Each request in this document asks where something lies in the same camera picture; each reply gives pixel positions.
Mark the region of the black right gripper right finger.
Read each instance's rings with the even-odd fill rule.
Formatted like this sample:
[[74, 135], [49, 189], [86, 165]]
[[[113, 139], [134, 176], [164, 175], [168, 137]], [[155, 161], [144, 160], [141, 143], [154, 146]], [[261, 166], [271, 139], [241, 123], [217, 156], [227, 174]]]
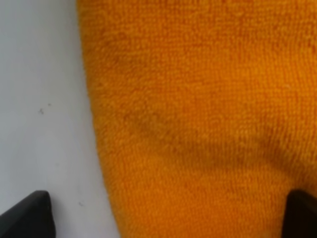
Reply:
[[282, 226], [284, 238], [317, 237], [317, 199], [302, 190], [287, 196]]

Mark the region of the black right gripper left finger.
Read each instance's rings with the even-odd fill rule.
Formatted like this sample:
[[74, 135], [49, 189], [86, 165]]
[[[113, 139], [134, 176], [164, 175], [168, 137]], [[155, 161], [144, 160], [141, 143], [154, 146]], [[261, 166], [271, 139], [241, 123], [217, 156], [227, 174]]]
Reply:
[[34, 191], [1, 214], [0, 237], [56, 237], [50, 194], [45, 190]]

